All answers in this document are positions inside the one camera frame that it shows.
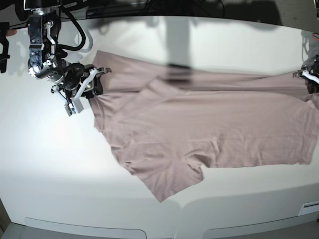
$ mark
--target white table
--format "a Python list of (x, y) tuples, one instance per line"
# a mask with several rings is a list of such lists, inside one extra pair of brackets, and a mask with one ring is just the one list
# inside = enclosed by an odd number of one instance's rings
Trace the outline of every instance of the white table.
[[(90, 49), (88, 40), (84, 50), (70, 53), (69, 61), (92, 63), (102, 50), (214, 72), (268, 75), (297, 70), (303, 63), (302, 31), (288, 27), (190, 17), (86, 20), (81, 25), (94, 46)], [(60, 43), (77, 42), (72, 23), (64, 23)], [(150, 239), (194, 239), (208, 229), (295, 217), (303, 203), (319, 200), (317, 148), (310, 166), (204, 168), (203, 182), (159, 203), (116, 163), (93, 128), (87, 101), (83, 113), (69, 118), (63, 103), (50, 94), (50, 83), (28, 75), (26, 29), (10, 38), (9, 53), (8, 71), (0, 75), (0, 197), (14, 223), (36, 223), (26, 219), (32, 218), (139, 229)]]

